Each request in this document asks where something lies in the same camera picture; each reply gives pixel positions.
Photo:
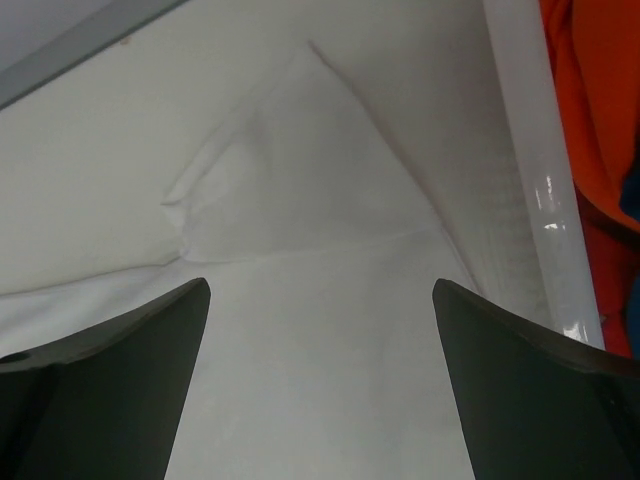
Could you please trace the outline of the white t shirt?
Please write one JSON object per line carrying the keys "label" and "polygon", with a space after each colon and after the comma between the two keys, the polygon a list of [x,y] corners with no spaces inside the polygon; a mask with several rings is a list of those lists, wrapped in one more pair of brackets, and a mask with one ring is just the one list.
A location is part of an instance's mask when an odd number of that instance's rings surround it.
{"label": "white t shirt", "polygon": [[164,200],[178,257],[1,300],[14,353],[195,277],[212,291],[171,479],[469,479],[436,325],[453,280],[546,299],[510,153],[406,168],[310,48],[209,138]]}

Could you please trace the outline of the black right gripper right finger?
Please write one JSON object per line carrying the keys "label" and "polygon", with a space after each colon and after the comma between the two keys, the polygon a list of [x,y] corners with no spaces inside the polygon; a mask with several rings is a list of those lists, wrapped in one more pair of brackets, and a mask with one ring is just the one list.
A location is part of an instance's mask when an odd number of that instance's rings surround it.
{"label": "black right gripper right finger", "polygon": [[638,478],[637,361],[450,280],[436,281],[433,302],[476,478]]}

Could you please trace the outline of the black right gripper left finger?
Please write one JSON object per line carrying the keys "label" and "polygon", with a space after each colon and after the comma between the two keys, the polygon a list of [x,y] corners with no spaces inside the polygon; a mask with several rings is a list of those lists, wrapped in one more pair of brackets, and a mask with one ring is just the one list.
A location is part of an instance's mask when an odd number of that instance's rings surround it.
{"label": "black right gripper left finger", "polygon": [[193,279],[1,360],[4,479],[162,479],[210,305]]}

